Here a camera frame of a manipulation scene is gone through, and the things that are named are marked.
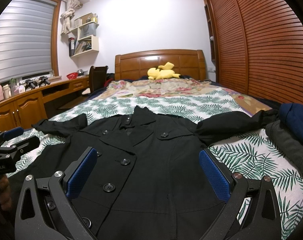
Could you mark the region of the person left hand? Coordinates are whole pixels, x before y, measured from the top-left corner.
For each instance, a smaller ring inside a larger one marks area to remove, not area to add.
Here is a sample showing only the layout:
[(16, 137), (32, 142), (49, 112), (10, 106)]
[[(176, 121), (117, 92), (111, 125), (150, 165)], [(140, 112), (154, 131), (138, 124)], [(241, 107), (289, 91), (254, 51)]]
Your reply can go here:
[(0, 178), (0, 207), (3, 211), (12, 207), (9, 179), (5, 174)]

